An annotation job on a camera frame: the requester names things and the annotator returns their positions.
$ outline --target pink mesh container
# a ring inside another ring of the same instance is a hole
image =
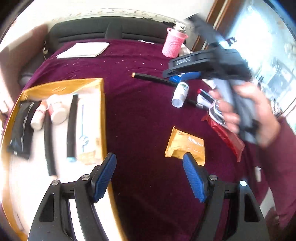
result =
[[[173,28],[167,28],[167,32],[168,35],[163,46],[163,55],[168,58],[176,58],[181,45],[188,38],[188,35]]]

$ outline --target metal screw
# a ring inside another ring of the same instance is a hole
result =
[[[247,185],[247,183],[246,183],[245,181],[243,181],[243,180],[240,181],[239,183],[240,183],[240,185],[242,185],[243,187],[245,187],[245,186]]]
[[[59,180],[53,180],[53,181],[52,181],[52,185],[53,185],[53,186],[57,185],[58,183],[59,183]]]
[[[85,174],[85,175],[82,176],[82,180],[87,181],[89,179],[89,177],[90,176],[88,174]]]
[[[218,179],[218,177],[216,175],[210,175],[210,179],[212,181],[216,181]]]

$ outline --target red sleeve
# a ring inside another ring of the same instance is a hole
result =
[[[274,196],[280,227],[290,222],[296,211],[296,137],[284,118],[274,142],[260,150],[266,180]]]

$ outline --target burgundy tablecloth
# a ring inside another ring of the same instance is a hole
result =
[[[58,80],[104,78],[107,149],[118,161],[112,185],[129,240],[189,240],[202,213],[204,205],[194,198],[182,161],[164,157],[173,126],[204,139],[209,173],[228,182],[246,179],[257,200],[263,200],[267,183],[264,175],[261,183],[255,181],[254,167],[259,164],[254,146],[247,144],[237,163],[208,123],[200,121],[203,110],[187,104],[174,108],[172,87],[131,77],[132,72],[162,76],[169,61],[161,53],[162,45],[112,40],[96,58],[56,59],[73,45],[66,44],[46,60],[25,88]],[[189,86],[193,96],[197,88],[206,88],[200,80],[189,81]],[[221,238],[226,216],[225,205],[216,239]]]

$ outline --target blue cap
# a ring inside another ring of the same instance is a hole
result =
[[[67,157],[67,161],[68,162],[76,162],[76,158],[73,156],[69,156],[69,157]]]

